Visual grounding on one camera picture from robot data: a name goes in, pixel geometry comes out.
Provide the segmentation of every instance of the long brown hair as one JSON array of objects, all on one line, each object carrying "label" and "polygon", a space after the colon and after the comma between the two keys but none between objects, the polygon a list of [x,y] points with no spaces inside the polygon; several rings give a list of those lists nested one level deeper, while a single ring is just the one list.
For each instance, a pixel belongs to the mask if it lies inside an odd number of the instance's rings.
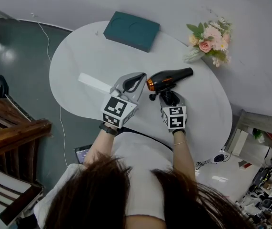
[{"label": "long brown hair", "polygon": [[[125,227],[130,167],[117,158],[100,156],[74,175],[57,193],[45,229]],[[166,227],[253,229],[219,192],[191,181],[176,170],[153,170],[164,195]]]}]

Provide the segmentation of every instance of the table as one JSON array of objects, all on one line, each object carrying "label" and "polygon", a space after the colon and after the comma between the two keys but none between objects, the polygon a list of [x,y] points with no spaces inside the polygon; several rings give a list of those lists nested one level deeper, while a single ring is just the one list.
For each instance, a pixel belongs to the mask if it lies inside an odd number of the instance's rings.
[{"label": "table", "polygon": [[[107,40],[103,32],[108,21],[85,25],[68,35],[58,46],[50,66],[50,86],[56,101],[67,111],[85,118],[101,120],[103,93],[78,81],[86,73],[108,85],[132,72],[148,77],[162,70],[191,67],[194,75],[179,82],[174,91],[186,99],[186,136],[194,161],[218,154],[228,139],[232,111],[225,91],[213,72],[202,61],[183,62],[188,47],[158,32],[149,53]],[[139,110],[125,125],[171,146],[172,134],[162,123],[160,103],[149,100],[145,86]]]}]

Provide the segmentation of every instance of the floor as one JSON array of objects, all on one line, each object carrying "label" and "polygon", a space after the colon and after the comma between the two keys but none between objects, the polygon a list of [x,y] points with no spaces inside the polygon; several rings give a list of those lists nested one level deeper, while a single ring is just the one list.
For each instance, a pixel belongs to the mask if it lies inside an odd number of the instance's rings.
[{"label": "floor", "polygon": [[[50,38],[52,58],[60,42],[70,33],[43,26]],[[47,38],[36,23],[0,20],[0,74],[10,87],[10,95],[33,118],[46,118],[52,125],[53,138],[42,140],[38,154],[38,180],[49,191],[64,172],[64,135],[60,124],[60,106],[49,85],[49,59],[46,54]],[[66,132],[67,163],[76,163],[73,149],[91,144],[99,132],[99,121],[74,116],[62,109]],[[247,170],[238,167],[238,158],[227,162],[208,163],[196,171],[197,180],[227,196],[238,200],[248,189],[259,167]]]}]

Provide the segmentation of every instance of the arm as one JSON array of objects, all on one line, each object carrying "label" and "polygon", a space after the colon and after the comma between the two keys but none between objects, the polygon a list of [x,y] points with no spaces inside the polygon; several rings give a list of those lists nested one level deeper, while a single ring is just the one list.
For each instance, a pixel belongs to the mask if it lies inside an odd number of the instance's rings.
[{"label": "arm", "polygon": [[195,166],[189,151],[185,135],[182,131],[174,133],[174,169],[182,172],[191,180],[195,181]]},{"label": "arm", "polygon": [[[105,125],[110,127],[111,129],[117,130],[116,127],[108,123],[105,123]],[[96,140],[92,144],[91,148],[89,149],[83,165],[91,164],[96,159],[98,153],[104,155],[111,155],[114,137],[114,135],[106,133],[104,130],[101,130]]]}]

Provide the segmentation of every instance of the dark gray floor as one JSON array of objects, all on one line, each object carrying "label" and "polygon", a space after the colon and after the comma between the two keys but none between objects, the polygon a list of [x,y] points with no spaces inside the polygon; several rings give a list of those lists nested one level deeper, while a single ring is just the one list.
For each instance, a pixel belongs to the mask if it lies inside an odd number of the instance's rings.
[{"label": "dark gray floor", "polygon": [[[50,39],[49,55],[52,58],[69,32],[43,27]],[[60,106],[49,85],[47,43],[36,23],[0,20],[0,74],[9,85],[9,94],[34,119],[45,118],[52,122],[54,137],[42,139],[38,153],[37,179],[45,186],[46,192],[66,169]],[[99,132],[100,122],[75,116],[64,109],[61,116],[66,132],[67,163],[76,163],[73,149],[91,144]]]}]

